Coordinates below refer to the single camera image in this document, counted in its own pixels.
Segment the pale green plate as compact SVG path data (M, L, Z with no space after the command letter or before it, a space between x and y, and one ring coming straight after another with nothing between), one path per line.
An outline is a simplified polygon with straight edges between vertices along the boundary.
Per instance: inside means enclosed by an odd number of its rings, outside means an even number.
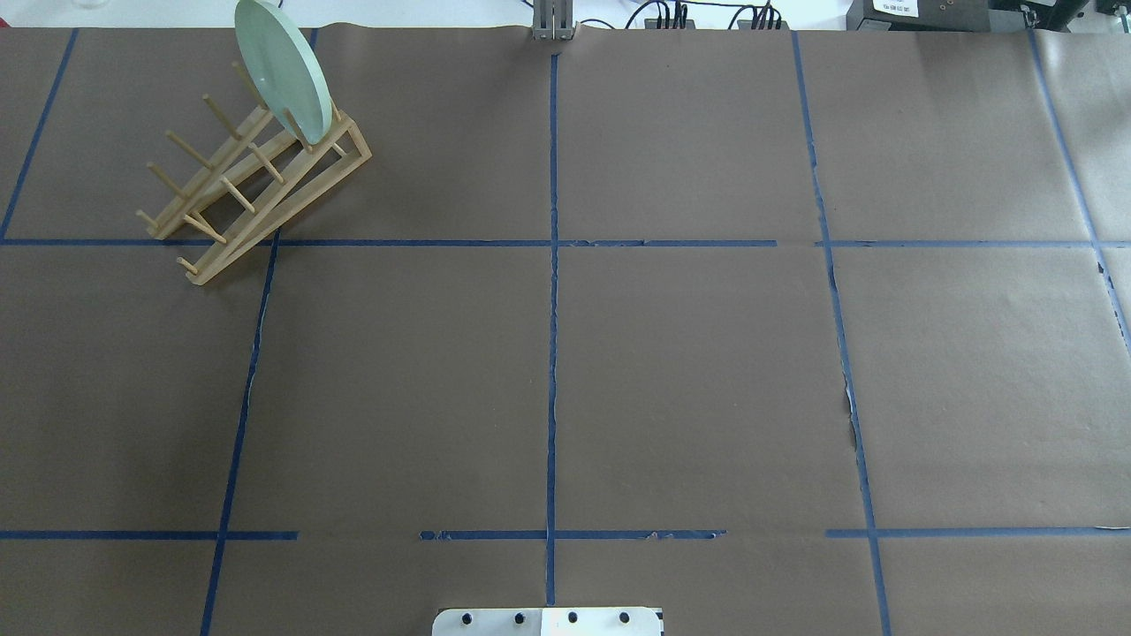
M322 65L295 22L268 1L234 9L241 53L254 88L290 134L316 145L331 128L334 104Z

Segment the wooden dish rack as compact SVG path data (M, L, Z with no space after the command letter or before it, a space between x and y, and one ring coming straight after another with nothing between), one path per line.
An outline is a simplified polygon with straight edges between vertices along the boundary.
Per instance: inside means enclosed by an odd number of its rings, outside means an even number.
M205 156L167 130L166 140L198 162L199 169L185 184L178 184L166 170L147 163L172 198L157 215L136 213L153 239L166 240L187 227L209 240L209 249L195 261L176 260L195 285L227 269L373 156L359 124L336 106L323 140L288 132L285 124L297 124L296 117L271 114L243 65L234 62L232 68L254 98L254 108L234 124L210 95L204 95L202 103L226 131L224 141Z

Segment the black computer box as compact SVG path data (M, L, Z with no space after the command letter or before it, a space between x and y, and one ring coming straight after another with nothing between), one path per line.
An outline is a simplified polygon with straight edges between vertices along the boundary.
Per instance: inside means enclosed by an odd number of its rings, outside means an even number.
M993 1L853 1L845 29L879 32L1015 33L1033 28L1033 19Z

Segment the aluminium frame post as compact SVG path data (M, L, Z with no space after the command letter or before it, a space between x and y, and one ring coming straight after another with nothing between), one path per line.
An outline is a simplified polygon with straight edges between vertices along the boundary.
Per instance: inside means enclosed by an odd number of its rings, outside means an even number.
M532 35L537 42L570 41L575 38L577 23L573 0L526 1L532 8Z

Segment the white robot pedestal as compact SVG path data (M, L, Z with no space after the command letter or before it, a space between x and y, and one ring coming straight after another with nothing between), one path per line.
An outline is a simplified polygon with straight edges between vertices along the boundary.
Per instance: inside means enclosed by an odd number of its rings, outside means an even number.
M432 635L664 635L661 609L627 607L530 607L444 609Z

